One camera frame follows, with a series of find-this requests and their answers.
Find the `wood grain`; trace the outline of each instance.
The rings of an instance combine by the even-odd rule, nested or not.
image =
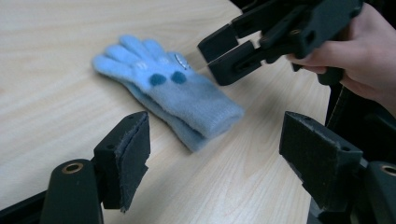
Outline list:
[[[240,14],[226,0],[0,2],[0,209],[48,185],[50,172],[145,110],[97,75],[94,55],[123,34],[154,38],[214,80],[196,45]],[[106,223],[305,223],[310,197],[278,154],[284,112],[324,121],[329,89],[285,59],[219,87],[244,118],[190,153],[150,113],[151,156],[125,215]]]

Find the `dark blue dot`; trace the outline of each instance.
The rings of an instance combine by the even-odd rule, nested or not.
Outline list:
[[[186,75],[182,74],[181,72],[175,72],[171,76],[172,81],[174,81],[177,84],[183,84],[186,82]]]
[[[149,78],[149,83],[152,86],[159,86],[165,83],[166,77],[160,74],[154,74]]]

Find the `hand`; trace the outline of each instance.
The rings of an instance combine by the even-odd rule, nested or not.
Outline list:
[[[342,85],[384,106],[396,118],[396,31],[371,6],[343,32],[344,41],[327,41],[306,58],[288,59],[323,74],[326,66],[345,70]]]

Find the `glove finger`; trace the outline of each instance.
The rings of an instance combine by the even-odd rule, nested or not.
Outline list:
[[[157,63],[168,64],[171,62],[168,54],[166,54],[165,50],[163,50],[163,47],[157,41],[153,39],[146,39],[143,41],[143,45]]]
[[[139,56],[120,45],[112,45],[106,48],[105,53],[107,57],[119,63],[125,63],[131,66],[141,60]]]
[[[142,42],[134,36],[123,35],[120,37],[120,43],[129,51],[137,55],[143,61],[152,61],[153,58]]]
[[[132,69],[124,63],[119,63],[104,55],[99,55],[93,59],[92,65],[96,71],[103,75],[115,79],[132,81]]]

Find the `glove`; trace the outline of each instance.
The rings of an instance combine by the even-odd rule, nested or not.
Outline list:
[[[227,132],[244,114],[210,80],[196,74],[180,53],[165,52],[152,39],[140,41],[124,35],[118,45],[108,47],[105,54],[93,59],[93,67],[126,86],[193,151]],[[181,137],[183,132],[194,133],[195,143],[189,144],[191,140]]]

